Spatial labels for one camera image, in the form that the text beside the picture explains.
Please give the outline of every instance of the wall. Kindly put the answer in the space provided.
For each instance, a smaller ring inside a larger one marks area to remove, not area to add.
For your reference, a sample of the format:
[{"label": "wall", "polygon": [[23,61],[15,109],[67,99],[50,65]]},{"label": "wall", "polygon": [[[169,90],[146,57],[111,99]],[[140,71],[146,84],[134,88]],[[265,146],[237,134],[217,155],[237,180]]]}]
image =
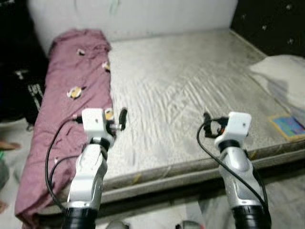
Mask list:
[{"label": "wall", "polygon": [[29,0],[45,52],[71,28],[101,29],[110,41],[230,26],[237,0]]}]

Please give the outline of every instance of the pillow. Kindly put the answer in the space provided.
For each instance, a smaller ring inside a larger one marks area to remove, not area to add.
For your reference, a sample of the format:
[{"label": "pillow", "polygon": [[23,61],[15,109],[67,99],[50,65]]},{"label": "pillow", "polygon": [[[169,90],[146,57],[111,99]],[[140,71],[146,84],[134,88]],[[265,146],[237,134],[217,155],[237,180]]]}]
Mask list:
[{"label": "pillow", "polygon": [[291,55],[266,57],[250,66],[253,78],[305,126],[305,59]]}]

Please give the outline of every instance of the pink blanket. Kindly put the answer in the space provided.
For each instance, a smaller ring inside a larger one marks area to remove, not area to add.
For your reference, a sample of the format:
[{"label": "pink blanket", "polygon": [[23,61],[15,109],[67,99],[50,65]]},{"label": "pink blanket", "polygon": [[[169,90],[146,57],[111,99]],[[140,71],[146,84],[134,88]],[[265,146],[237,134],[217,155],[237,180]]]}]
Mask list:
[{"label": "pink blanket", "polygon": [[[46,90],[15,205],[15,214],[24,227],[37,227],[35,213],[52,203],[45,184],[44,163],[60,123],[74,114],[80,115],[86,107],[112,107],[110,73],[104,68],[109,50],[103,34],[94,30],[69,31],[53,43]],[[79,98],[72,99],[67,92],[75,86],[85,89]],[[51,150],[49,171],[55,159],[79,155],[85,142],[82,125],[67,123]],[[58,194],[74,174],[75,159],[62,162],[54,173],[54,192]]]}]

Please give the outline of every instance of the wrinkled mattress cover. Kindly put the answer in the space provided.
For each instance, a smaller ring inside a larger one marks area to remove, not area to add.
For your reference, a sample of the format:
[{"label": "wrinkled mattress cover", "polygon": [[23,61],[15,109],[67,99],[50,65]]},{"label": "wrinkled mattress cover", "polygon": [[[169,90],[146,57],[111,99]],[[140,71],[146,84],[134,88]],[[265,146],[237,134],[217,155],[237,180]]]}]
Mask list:
[{"label": "wrinkled mattress cover", "polygon": [[[128,115],[125,131],[118,134],[108,153],[104,197],[112,191],[112,200],[136,196],[141,194],[136,186],[148,181],[158,185],[158,181],[169,177],[216,168],[196,141],[204,111],[213,117],[230,111],[252,115],[244,145],[251,159],[304,149],[304,142],[287,142],[269,123],[268,117],[287,111],[250,77],[249,65],[265,56],[231,31],[111,45],[114,114],[117,120],[126,106]],[[219,154],[213,140],[203,139],[203,143],[212,153]],[[119,191],[130,187],[135,187],[132,193],[123,195]],[[145,189],[153,191],[152,186]],[[68,192],[69,186],[61,192],[63,201]]]}]

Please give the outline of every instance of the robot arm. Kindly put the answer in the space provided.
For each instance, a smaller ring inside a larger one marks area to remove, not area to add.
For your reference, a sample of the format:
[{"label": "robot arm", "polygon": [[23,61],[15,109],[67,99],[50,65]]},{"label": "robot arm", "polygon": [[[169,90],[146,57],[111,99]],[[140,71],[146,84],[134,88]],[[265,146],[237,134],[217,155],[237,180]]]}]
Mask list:
[{"label": "robot arm", "polygon": [[[127,110],[120,114],[119,124],[110,125],[112,131],[123,130]],[[102,182],[107,172],[107,152],[114,137],[107,131],[105,113],[99,108],[87,108],[81,113],[88,144],[76,162],[76,174],[70,186],[68,209],[62,228],[95,228],[95,219],[101,204]]]},{"label": "robot arm", "polygon": [[[210,123],[211,119],[205,129],[209,129]],[[255,176],[256,171],[241,148],[244,144],[244,139],[248,135],[250,124],[251,116],[249,114],[231,112],[226,127],[219,131],[214,144],[221,152],[221,162],[260,196],[259,200],[254,192],[243,184],[240,179],[235,175],[233,176],[224,166],[219,166],[220,174],[224,179],[228,202],[235,218],[236,228],[269,229],[271,228],[271,219],[266,207],[267,204],[261,202],[263,199],[261,181]]]}]

